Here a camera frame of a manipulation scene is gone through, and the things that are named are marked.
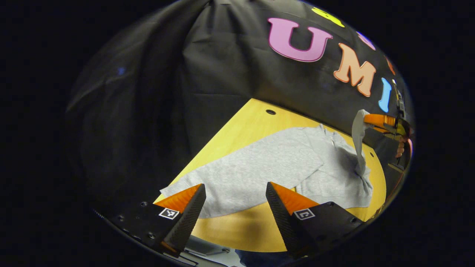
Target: wooden table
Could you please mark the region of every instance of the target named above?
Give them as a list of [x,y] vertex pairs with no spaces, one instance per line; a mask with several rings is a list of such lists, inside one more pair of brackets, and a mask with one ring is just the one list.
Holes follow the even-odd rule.
[[[268,114],[266,112],[268,109],[275,111],[275,115]],[[312,119],[281,107],[250,99],[170,184],[175,183],[190,171],[220,159],[268,135],[292,127],[317,127],[319,124]],[[327,131],[336,131],[333,128],[324,127]],[[348,144],[354,147],[351,136],[339,133]],[[371,169],[370,181],[373,185],[371,203],[369,207],[351,208],[347,211],[359,219],[367,221],[384,203],[386,180],[374,150],[363,144],[363,151],[366,156],[366,164]],[[160,195],[155,202],[162,199],[164,199],[164,196]],[[198,219],[192,235],[212,243],[240,250],[255,252],[286,251],[284,241],[280,236],[267,202],[226,216]]]

